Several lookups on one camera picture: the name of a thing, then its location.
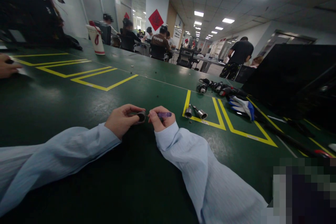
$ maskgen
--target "hand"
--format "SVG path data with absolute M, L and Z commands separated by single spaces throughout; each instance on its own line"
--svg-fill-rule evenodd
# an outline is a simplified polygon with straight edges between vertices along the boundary
M 18 68 L 22 68 L 18 63 L 8 64 L 5 61 L 10 57 L 6 54 L 0 54 L 0 79 L 8 78 L 12 74 L 18 72 Z
M 144 108 L 126 104 L 112 111 L 108 117 L 105 127 L 111 130 L 119 139 L 129 130 L 129 128 L 139 121 L 139 116 L 130 113 L 146 111 Z
M 163 113 L 163 112 L 170 112 L 168 109 L 160 106 L 153 108 L 149 112 L 149 123 L 152 123 L 154 126 L 155 132 L 160 132 L 164 130 L 165 128 L 168 128 L 170 125 L 172 125 L 175 122 L 175 114 L 172 113 L 171 117 L 164 117 L 163 122 L 161 122 L 160 118 L 156 113 Z

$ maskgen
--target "light blue sleeve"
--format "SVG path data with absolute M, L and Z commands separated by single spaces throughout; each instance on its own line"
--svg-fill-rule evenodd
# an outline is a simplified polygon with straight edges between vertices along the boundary
M 0 148 L 0 217 L 30 190 L 77 173 L 120 144 L 104 125 L 69 128 L 41 145 Z
M 219 163 L 203 137 L 176 122 L 155 137 L 163 156 L 182 172 L 200 223 L 260 223 L 264 198 Z

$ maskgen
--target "red decoration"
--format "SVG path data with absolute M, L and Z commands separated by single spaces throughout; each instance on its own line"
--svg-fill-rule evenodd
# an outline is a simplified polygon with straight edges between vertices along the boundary
M 163 20 L 157 9 L 152 13 L 152 15 L 148 18 L 148 20 L 151 23 L 154 31 L 156 31 L 157 29 L 159 29 L 161 25 L 163 25 Z

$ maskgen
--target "man in black shirt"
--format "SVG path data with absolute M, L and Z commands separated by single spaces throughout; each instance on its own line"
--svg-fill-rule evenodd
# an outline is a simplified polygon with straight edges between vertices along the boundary
M 228 57 L 229 62 L 223 68 L 219 77 L 227 77 L 233 79 L 239 70 L 239 66 L 249 61 L 253 53 L 253 45 L 248 41 L 247 37 L 242 37 L 240 41 L 236 42 L 230 49 Z

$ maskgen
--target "white cup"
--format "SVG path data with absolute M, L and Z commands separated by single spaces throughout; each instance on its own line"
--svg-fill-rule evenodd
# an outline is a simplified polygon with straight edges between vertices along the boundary
M 99 27 L 94 27 L 94 26 L 91 26 L 91 25 L 87 24 L 86 28 L 89 32 L 89 36 L 90 36 L 95 54 L 105 55 L 103 41 L 102 41 L 101 35 L 99 33 L 99 31 L 100 31 Z

